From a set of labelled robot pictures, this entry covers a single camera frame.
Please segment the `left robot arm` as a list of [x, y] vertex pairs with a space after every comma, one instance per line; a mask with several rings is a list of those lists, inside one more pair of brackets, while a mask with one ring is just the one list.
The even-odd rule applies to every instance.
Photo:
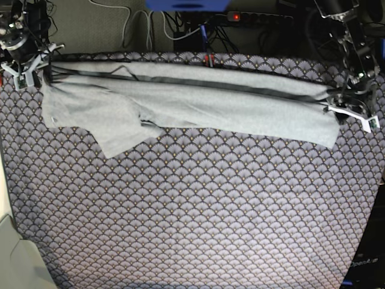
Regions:
[[366, 39], [358, 16], [358, 1], [315, 1], [323, 19], [335, 25], [332, 38], [336, 39], [348, 71], [346, 85], [331, 101], [344, 111], [352, 110], [366, 117], [373, 116], [372, 88], [380, 67]]

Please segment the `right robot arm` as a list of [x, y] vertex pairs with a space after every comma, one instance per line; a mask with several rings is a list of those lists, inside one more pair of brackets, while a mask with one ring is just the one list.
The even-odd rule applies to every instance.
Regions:
[[49, 41], [50, 1], [1, 1], [1, 70], [16, 90], [39, 86], [37, 72], [59, 46]]

